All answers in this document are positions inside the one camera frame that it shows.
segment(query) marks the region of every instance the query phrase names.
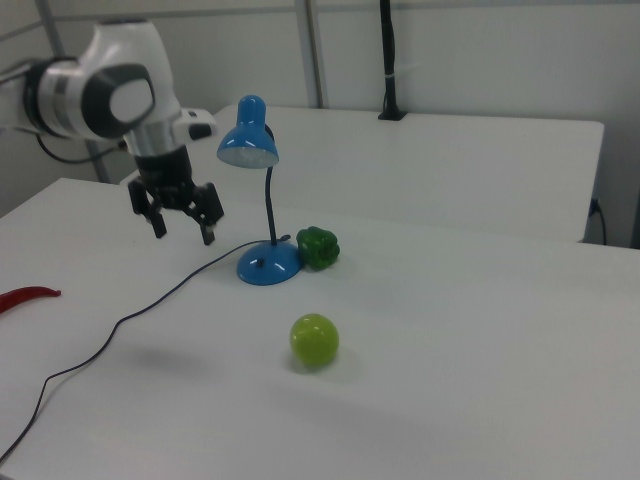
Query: lamp base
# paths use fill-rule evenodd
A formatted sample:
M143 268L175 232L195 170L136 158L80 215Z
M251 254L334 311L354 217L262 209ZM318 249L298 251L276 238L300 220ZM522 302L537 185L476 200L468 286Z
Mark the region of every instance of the lamp base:
M251 285L275 285L289 280L302 269L298 249L286 242L261 243L250 248L238 260L237 273Z

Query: blue desk lamp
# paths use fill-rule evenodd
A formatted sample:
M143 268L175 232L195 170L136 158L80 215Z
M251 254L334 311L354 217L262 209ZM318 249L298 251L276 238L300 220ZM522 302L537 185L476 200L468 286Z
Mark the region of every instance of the blue desk lamp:
M302 268L298 249L278 241L271 204L271 174L278 163L278 150L271 129L265 123L267 107L256 95L248 95L238 103L238 120L222 139L218 158L242 168L266 168L265 203L271 240L247 250L238 261L238 277L252 285L274 285L290 279Z

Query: red chili pepper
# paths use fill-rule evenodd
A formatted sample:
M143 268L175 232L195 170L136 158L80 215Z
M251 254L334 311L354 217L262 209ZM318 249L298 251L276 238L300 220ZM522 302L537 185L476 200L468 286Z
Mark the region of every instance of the red chili pepper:
M6 312L27 300L40 297L59 297L60 290L51 290L46 287L24 287L0 295L0 313Z

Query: lamp shade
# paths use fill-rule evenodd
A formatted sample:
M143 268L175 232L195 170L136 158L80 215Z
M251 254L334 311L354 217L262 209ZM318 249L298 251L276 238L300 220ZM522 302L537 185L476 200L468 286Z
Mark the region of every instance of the lamp shade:
M242 168L267 168L278 163L278 150L265 130L267 106L257 95L247 95L238 103L238 120L222 139L218 158Z

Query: white table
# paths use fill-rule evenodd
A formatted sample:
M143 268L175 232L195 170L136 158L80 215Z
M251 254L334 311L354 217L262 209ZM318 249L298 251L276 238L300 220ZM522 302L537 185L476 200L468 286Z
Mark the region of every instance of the white table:
M89 357L113 323L200 264L264 236L263 208L227 202L201 244L168 234L125 188L61 180L0 220L0 291L63 296L0 316L0 450L44 378ZM52 389L0 472L16 480L575 479L640 471L640 257L633 250L276 211L279 234L334 231L329 270L273 287L238 255L123 326ZM315 373L288 333L316 311L341 334Z
M189 146L194 179L213 181L223 204L260 203L264 172L216 158L236 112L220 111L218 135ZM271 106L267 123L281 159L276 205L570 242L584 237L600 123L424 114L382 122L374 112Z

